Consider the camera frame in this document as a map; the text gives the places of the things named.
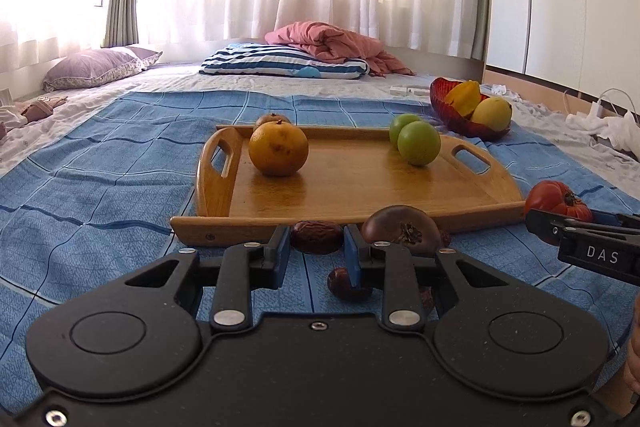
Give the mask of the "person's hand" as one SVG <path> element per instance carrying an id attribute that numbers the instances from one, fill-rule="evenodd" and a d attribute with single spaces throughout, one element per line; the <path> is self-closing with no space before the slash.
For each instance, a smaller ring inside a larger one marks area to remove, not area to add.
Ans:
<path id="1" fill-rule="evenodd" d="M 624 382 L 636 395 L 640 395 L 640 314 L 639 303 L 634 305 L 634 321 L 628 341 Z"/>

